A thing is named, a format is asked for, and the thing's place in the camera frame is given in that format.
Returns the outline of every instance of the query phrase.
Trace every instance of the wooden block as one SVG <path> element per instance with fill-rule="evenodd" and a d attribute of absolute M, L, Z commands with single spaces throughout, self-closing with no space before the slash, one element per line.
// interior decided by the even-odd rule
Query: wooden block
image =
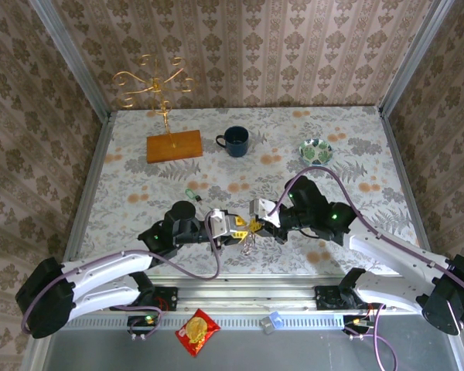
<path fill-rule="evenodd" d="M 146 161 L 153 164 L 203 155 L 199 130 L 172 133 L 172 139 L 176 144 L 175 147 L 172 146 L 172 140 L 168 134 L 147 137 Z"/>

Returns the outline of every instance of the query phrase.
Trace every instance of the gray floor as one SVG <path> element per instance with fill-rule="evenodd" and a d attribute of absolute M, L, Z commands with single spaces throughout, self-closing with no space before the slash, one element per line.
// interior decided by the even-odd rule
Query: gray floor
<path fill-rule="evenodd" d="M 381 335 L 397 351 L 399 370 L 458 370 L 447 337 L 419 316 L 381 319 Z M 390 352 L 381 346 L 386 370 Z M 340 331 L 220 331 L 193 358 L 174 331 L 162 330 L 146 342 L 127 332 L 62 331 L 53 336 L 44 370 L 55 371 L 379 371 L 370 339 L 350 341 Z"/>

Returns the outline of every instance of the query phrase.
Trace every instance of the dark blue mug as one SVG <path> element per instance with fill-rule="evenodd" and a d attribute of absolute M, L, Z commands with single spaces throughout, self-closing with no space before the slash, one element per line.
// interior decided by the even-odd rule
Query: dark blue mug
<path fill-rule="evenodd" d="M 218 140 L 223 139 L 225 144 L 222 145 Z M 227 153 L 232 157 L 242 157 L 247 152 L 249 145 L 249 133 L 242 126 L 232 126 L 225 131 L 224 135 L 217 135 L 215 139 L 220 147 L 225 148 Z"/>

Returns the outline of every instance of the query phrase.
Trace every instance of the patterned wallpaper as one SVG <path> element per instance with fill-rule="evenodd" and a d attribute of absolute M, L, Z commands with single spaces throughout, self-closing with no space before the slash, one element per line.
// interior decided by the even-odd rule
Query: patterned wallpaper
<path fill-rule="evenodd" d="M 0 370 L 19 369 L 14 295 L 62 257 L 100 127 L 29 3 L 0 0 Z"/>
<path fill-rule="evenodd" d="M 151 53 L 196 79 L 176 107 L 374 105 L 429 0 L 54 0 L 112 110 L 111 77 Z M 140 100 L 139 108 L 150 108 Z"/>
<path fill-rule="evenodd" d="M 390 119 L 432 248 L 464 255 L 464 0 Z"/>

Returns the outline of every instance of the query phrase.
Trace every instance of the snack bag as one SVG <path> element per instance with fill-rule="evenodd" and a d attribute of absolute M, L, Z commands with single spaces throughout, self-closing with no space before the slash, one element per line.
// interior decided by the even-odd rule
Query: snack bag
<path fill-rule="evenodd" d="M 179 331 L 176 331 L 176 335 L 191 356 L 196 357 L 211 335 L 218 330 L 220 326 L 204 311 L 198 309 L 194 316 Z"/>

